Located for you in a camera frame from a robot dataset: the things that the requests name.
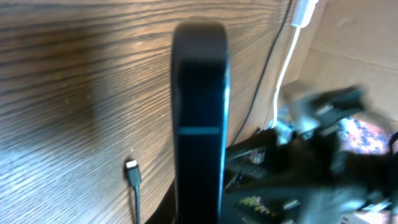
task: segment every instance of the white cord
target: white cord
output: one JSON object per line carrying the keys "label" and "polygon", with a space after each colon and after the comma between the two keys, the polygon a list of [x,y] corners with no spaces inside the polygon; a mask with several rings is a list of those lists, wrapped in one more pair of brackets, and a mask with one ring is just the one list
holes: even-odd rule
{"label": "white cord", "polygon": [[276,89],[275,89],[275,94],[274,94],[274,105],[273,105],[273,107],[274,107],[274,119],[272,120],[271,128],[274,128],[276,126],[276,123],[277,123],[279,89],[280,89],[280,86],[282,85],[282,80],[284,79],[285,72],[286,72],[286,69],[287,69],[287,65],[290,62],[290,58],[292,57],[293,50],[294,50],[294,48],[296,46],[297,40],[299,39],[300,29],[301,29],[300,27],[296,27],[296,31],[294,32],[292,44],[290,45],[289,52],[286,55],[284,66],[282,67],[282,70],[280,71],[278,83],[276,84]]}

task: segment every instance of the white power adapter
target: white power adapter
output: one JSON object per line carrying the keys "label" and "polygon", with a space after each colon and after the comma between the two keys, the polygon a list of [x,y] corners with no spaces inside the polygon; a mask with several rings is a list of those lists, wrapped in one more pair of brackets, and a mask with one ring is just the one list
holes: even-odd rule
{"label": "white power adapter", "polygon": [[310,23],[310,20],[311,20],[313,12],[315,10],[315,5],[317,4],[317,2],[318,2],[318,0],[298,0],[296,10],[294,12],[294,16],[293,16],[292,23],[291,23],[292,26],[296,27],[296,31],[294,33],[289,52],[286,55],[284,65],[282,67],[282,70],[280,71],[278,82],[276,84],[274,101],[273,101],[274,117],[272,120],[271,128],[274,128],[277,124],[279,90],[280,90],[280,86],[282,85],[282,80],[284,79],[285,72],[287,70],[287,66],[290,62],[290,58],[292,57],[293,50],[296,46],[297,40],[299,39],[300,29],[306,27]]}

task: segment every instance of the black device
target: black device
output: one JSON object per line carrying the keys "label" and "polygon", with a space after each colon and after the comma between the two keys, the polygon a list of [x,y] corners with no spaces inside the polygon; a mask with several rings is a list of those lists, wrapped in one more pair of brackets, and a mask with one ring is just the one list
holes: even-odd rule
{"label": "black device", "polygon": [[[336,124],[364,111],[356,87],[322,93],[304,105],[319,122],[310,139],[294,134],[278,145],[274,129],[225,146],[229,55],[223,26],[211,20],[180,24],[174,34],[171,83],[176,178],[146,222],[341,223],[346,213],[396,209],[397,155],[340,150]],[[264,153],[264,160],[247,160]],[[242,203],[259,196],[257,205]]]}

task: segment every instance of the usb cable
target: usb cable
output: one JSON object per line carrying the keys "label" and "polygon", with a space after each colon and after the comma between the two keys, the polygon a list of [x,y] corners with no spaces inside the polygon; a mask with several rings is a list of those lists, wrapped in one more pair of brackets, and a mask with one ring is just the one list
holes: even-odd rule
{"label": "usb cable", "polygon": [[139,217],[139,185],[141,184],[141,173],[139,172],[138,163],[136,160],[126,162],[126,178],[129,182],[129,193],[132,198],[132,192],[134,191],[134,202],[136,204],[136,224],[141,224]]}

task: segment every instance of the wood grain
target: wood grain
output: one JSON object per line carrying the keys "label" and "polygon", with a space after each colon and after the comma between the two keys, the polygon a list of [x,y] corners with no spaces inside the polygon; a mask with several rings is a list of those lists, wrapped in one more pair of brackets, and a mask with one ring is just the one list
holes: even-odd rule
{"label": "wood grain", "polygon": [[[123,162],[141,165],[142,221],[174,177],[172,31],[228,31],[228,139],[248,112],[288,1],[0,1],[0,223],[129,223]],[[280,67],[283,32],[271,70]],[[264,122],[275,72],[240,139]]]}

